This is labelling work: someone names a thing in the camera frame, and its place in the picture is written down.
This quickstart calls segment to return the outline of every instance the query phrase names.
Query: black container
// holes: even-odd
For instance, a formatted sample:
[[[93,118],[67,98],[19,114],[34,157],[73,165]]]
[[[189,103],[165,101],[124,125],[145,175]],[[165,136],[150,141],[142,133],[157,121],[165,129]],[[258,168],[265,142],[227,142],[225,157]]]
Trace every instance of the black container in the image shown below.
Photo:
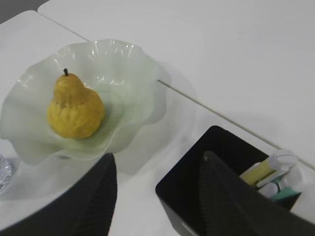
[[[209,128],[156,186],[156,193],[174,229],[182,236],[206,235],[198,189],[200,160],[205,151],[212,151],[238,176],[268,157],[221,127]],[[289,211],[298,197],[278,204]]]

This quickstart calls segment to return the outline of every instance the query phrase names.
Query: gray floor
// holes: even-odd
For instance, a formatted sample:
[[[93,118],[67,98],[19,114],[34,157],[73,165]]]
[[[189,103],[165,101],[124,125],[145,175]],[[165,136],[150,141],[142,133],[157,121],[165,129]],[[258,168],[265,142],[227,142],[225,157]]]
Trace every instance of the gray floor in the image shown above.
[[[48,0],[0,0],[0,24],[27,10],[37,10]]]

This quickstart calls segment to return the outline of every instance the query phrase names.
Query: wavy glass bowl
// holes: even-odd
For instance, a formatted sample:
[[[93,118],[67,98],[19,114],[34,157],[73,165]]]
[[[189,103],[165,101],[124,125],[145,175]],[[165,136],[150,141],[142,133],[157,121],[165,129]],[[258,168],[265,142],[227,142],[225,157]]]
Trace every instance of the wavy glass bowl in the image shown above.
[[[90,138],[65,139],[46,119],[55,80],[67,68],[101,97],[106,117]],[[30,165],[49,156],[81,160],[116,152],[154,110],[159,64],[131,43],[105,39],[65,46],[29,67],[5,99],[0,136]]]

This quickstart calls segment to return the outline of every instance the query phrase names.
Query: yellow item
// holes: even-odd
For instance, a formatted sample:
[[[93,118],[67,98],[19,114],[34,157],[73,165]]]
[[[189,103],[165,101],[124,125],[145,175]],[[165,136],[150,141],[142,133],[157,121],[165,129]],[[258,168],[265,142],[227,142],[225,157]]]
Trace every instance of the yellow item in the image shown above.
[[[268,159],[261,162],[253,170],[241,176],[241,179],[244,180],[249,185],[255,186],[260,180],[271,175],[275,170],[271,169],[269,166]]]
[[[64,69],[55,83],[54,98],[48,106],[51,128],[64,138],[83,139],[100,126],[105,111],[99,95]]]

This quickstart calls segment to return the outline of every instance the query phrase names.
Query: clear plastic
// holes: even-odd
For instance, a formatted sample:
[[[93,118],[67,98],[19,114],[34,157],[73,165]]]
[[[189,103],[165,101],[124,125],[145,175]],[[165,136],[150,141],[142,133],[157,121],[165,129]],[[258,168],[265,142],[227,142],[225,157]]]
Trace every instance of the clear plastic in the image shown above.
[[[11,183],[15,171],[14,164],[0,154],[0,194]]]

